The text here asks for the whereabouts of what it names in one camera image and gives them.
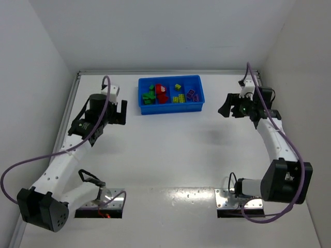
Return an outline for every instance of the white wall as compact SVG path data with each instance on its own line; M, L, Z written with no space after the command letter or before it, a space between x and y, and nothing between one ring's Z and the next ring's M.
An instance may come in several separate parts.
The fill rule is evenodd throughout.
M0 173L52 151L73 75L28 0L0 1ZM47 161L8 174L13 197L39 177ZM7 247L18 207L0 194L0 247Z
M276 91L284 127L310 161L308 205L323 247L330 247L331 1L296 1L262 70Z
M259 67L295 0L29 0L73 71Z

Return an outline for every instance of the blue tray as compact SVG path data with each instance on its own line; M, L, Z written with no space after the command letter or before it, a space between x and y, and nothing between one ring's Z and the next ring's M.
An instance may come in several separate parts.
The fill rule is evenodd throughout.
M153 104L145 105L143 100L143 94L149 92L151 85L161 84L167 88L166 96L169 97L167 102L160 104L156 99ZM175 85L179 84L181 89L177 91ZM197 95L198 102L193 102L192 99L188 99L186 94L190 89L195 91L194 95ZM173 103L173 97L178 97L179 94L184 94L185 103ZM138 102L142 115L150 114L164 114L164 113L178 113L178 112L193 112L201 111L202 105L205 102L203 95L201 79L198 75L192 76L166 76L166 77L147 77L139 79L138 82Z

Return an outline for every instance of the red block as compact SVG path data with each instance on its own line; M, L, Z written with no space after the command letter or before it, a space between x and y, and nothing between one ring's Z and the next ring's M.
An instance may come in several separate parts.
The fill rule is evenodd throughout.
M159 99L159 103L160 104L165 104L167 102L167 100L169 99L169 97L167 97L166 95L162 94L162 95L158 95L157 99Z
M156 84L155 93L156 93L156 95L165 94L165 93L167 93L167 88L165 86L162 86L161 84Z

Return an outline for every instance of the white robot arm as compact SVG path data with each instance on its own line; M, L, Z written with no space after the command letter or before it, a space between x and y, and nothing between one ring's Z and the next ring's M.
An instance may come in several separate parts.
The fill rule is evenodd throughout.
M234 187L235 196L261 197L264 201L290 203L298 190L301 167L297 155L279 133L279 130L284 131L279 112L272 109L272 95L275 92L269 87L259 86L267 109L279 130L267 118L253 81L239 81L239 84L242 87L240 94L228 94L218 113L224 117L229 117L230 111L235 118L248 116L264 141L271 164L262 180L239 179ZM304 202L312 175L311 164L305 162L304 166L304 187L297 204Z
M119 87L112 85L110 101L107 103L107 109L100 125L85 143L71 149L87 138L97 125L106 104L105 95L108 93L108 88L103 85L101 94L90 95L83 109L71 124L62 145L62 150L65 152L54 158L47 170L30 189L21 189L18 193L18 205L25 222L57 232L64 226L68 217L83 204L100 200L106 184L83 170L79 171L83 181L80 186L66 193L64 193L64 188L81 159L91 150L98 137L103 133L104 127L109 123L125 125L127 101L122 100L121 112L118 113L118 92Z

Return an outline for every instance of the metal plate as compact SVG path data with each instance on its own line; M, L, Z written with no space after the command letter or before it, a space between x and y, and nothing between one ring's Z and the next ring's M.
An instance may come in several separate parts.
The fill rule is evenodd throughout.
M124 190L124 189L104 189L101 194L101 201L103 203L106 203L107 201L111 200L113 196L115 196L122 190ZM114 201L112 201L108 205L102 207L102 209L104 209L104 210L122 210L123 201L124 201L124 194L120 195L119 197L114 199ZM97 204L94 201L92 201L92 202L86 203L84 206L81 207L81 209L84 210L84 208L90 208L90 207L96 207L96 206L97 206Z
M215 189L217 210L237 210L247 201L247 199L235 198L230 192L228 189ZM245 209L263 210L263 202L261 199L253 199L245 204Z

